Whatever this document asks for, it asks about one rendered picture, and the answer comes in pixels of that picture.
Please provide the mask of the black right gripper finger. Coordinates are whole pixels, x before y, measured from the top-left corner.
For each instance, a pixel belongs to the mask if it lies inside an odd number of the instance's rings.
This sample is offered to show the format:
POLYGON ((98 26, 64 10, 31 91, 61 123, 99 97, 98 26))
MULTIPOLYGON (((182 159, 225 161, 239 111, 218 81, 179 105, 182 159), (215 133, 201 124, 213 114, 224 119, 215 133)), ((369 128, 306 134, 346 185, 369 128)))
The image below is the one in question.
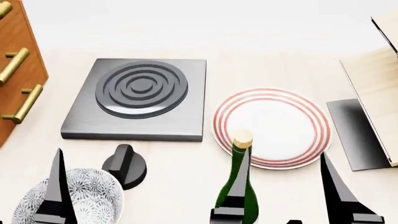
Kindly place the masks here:
POLYGON ((320 167, 329 224, 385 224, 385 219, 358 201, 325 152, 320 167))
POLYGON ((249 209, 246 208, 246 188, 248 186, 250 148, 233 146, 231 172, 221 189, 215 208, 211 209, 210 224, 246 224, 249 209))

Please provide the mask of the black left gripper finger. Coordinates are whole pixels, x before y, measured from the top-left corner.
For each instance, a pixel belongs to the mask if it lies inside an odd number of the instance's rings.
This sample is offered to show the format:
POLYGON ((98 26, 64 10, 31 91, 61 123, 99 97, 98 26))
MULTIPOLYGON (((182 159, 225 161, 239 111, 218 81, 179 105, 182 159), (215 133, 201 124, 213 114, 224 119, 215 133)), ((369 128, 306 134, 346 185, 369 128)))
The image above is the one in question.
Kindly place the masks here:
POLYGON ((34 223, 77 224, 61 149, 54 156, 44 201, 34 215, 34 223))

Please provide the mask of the green wine bottle with cork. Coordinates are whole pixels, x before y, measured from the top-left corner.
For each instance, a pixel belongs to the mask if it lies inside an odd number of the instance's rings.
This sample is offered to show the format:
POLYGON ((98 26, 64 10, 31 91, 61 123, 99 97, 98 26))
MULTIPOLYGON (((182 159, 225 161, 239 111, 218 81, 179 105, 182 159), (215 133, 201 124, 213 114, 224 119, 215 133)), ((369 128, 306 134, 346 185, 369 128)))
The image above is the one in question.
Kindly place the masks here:
POLYGON ((210 224, 256 224, 259 206, 250 183, 253 136, 242 129, 233 134, 231 171, 211 209, 210 224))

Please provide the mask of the brown wooden drawer cabinet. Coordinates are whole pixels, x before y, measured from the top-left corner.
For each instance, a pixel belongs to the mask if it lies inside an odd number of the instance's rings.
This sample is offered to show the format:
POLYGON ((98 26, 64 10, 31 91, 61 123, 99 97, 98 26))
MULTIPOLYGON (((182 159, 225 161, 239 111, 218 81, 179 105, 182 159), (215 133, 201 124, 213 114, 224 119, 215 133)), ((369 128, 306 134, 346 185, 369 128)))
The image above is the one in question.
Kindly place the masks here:
MULTIPOLYGON (((27 95, 23 95, 21 89, 32 89, 37 84, 44 86, 49 77, 23 1, 0 0, 3 1, 9 1, 12 10, 0 20, 0 72, 11 60, 5 57, 6 52, 27 48, 30 54, 7 83, 0 86, 0 116, 14 114, 23 104, 27 95)), ((0 147, 17 125, 0 118, 0 147)))

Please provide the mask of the white grey floral patterned bowl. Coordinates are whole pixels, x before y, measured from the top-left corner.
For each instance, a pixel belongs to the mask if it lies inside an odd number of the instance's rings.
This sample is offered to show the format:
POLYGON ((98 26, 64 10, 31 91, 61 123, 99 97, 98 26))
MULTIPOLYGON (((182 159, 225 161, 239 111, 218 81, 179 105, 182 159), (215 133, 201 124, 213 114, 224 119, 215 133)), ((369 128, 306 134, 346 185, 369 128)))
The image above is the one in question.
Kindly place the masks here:
MULTIPOLYGON (((68 190, 78 224, 118 224, 124 192, 109 173, 98 169, 66 171, 68 190)), ((34 224, 34 215, 44 200, 48 179, 31 188, 14 210, 11 224, 34 224)))

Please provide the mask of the dark grey flat panel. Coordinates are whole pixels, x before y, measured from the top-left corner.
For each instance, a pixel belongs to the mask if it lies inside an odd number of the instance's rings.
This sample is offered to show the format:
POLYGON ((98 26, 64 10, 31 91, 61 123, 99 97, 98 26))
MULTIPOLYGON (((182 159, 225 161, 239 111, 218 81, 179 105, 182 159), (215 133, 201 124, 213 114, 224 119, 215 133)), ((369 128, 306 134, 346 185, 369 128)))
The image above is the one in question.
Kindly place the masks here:
POLYGON ((352 171, 392 167, 356 98, 326 104, 352 171))

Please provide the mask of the grey square stove plate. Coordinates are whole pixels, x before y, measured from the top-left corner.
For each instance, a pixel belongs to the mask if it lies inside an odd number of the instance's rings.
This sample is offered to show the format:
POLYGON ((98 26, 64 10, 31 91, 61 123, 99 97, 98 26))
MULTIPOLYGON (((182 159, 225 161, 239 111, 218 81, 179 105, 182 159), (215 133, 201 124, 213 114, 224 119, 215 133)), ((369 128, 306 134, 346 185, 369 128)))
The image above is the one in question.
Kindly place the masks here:
POLYGON ((193 141, 203 139, 206 60, 99 58, 92 66, 62 127, 64 139, 117 139, 142 141, 193 141), (144 119, 111 115, 95 97, 99 79, 113 68, 129 62, 153 60, 179 68, 187 78, 188 93, 174 109, 144 119))

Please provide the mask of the black stove knob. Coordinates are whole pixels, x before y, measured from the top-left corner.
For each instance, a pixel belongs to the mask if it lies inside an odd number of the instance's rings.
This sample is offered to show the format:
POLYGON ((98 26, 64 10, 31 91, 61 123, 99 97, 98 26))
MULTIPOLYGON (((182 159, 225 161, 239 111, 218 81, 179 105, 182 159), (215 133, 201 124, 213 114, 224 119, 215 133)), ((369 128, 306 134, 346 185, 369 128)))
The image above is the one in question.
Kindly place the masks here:
POLYGON ((146 161, 128 144, 118 145, 114 154, 105 160, 102 169, 113 175, 123 190, 138 186, 147 174, 146 161))

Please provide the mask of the white plate with red rings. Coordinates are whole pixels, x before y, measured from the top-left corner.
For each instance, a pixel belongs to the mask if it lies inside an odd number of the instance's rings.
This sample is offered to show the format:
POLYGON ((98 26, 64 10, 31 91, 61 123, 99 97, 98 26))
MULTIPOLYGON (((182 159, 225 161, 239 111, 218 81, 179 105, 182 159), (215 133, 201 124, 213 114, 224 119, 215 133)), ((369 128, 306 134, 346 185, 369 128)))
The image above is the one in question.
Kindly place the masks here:
POLYGON ((307 166, 331 145, 331 124, 325 113, 301 95, 275 88, 255 88, 229 96, 211 121, 213 137, 231 154, 232 135, 253 133, 251 164, 287 170, 307 166))

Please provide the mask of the dark grey ringed burner disc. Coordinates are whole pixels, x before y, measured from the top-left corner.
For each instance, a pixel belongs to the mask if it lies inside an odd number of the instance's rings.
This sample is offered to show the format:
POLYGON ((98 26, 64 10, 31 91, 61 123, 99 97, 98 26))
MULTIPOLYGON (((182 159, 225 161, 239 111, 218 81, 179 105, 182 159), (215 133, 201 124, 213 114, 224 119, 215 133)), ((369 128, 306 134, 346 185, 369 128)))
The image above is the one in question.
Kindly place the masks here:
POLYGON ((141 60, 120 65, 102 76, 95 97, 98 106, 111 115, 144 119, 174 109, 187 93, 187 78, 179 68, 141 60))

